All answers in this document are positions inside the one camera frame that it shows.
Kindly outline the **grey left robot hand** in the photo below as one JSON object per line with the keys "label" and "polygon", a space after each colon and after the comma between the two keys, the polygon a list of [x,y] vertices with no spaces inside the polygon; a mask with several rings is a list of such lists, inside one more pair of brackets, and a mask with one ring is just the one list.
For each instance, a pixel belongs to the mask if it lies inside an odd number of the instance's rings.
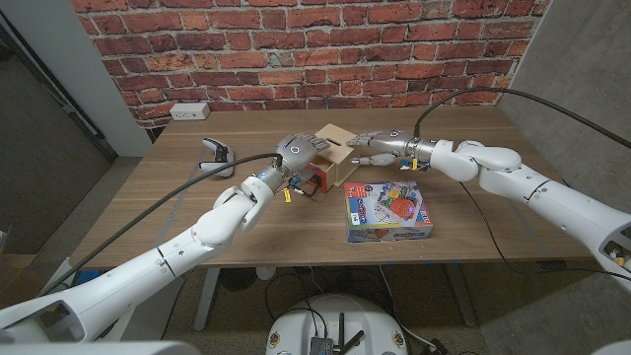
{"label": "grey left robot hand", "polygon": [[285,136],[276,146],[276,156],[257,177],[276,191],[293,175],[303,170],[315,156],[330,147],[324,138],[311,133],[296,133]]}

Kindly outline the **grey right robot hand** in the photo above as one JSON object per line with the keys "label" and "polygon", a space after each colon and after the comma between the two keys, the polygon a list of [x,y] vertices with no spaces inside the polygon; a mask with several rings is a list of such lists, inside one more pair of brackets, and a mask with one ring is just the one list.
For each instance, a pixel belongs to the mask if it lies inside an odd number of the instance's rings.
{"label": "grey right robot hand", "polygon": [[417,170],[426,171],[436,144],[421,138],[415,138],[402,130],[382,130],[365,132],[346,142],[348,147],[368,147],[379,151],[378,155],[359,157],[351,160],[352,164],[363,166],[389,166],[397,158],[416,160]]}

